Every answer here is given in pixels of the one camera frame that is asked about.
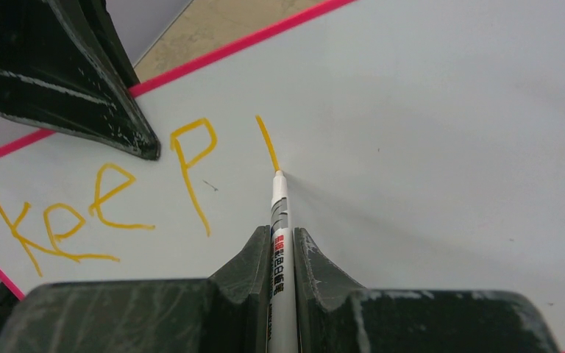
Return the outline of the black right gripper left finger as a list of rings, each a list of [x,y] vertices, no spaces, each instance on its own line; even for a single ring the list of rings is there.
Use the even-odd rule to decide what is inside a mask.
[[[41,285],[13,310],[0,352],[264,352],[270,229],[205,279]]]

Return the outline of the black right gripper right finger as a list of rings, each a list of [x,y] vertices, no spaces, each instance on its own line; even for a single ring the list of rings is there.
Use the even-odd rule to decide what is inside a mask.
[[[502,290],[371,289],[294,231],[303,352],[557,352],[541,313]]]

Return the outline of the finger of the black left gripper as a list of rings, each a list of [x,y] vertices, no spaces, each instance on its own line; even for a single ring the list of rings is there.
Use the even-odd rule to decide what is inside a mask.
[[[143,160],[161,143],[104,1],[0,1],[0,117]]]

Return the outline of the pink framed whiteboard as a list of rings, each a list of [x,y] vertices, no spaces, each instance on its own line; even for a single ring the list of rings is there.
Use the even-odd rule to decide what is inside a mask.
[[[565,349],[565,1],[325,1],[132,89],[149,162],[0,149],[0,275],[206,277],[270,216],[367,287],[509,290]]]

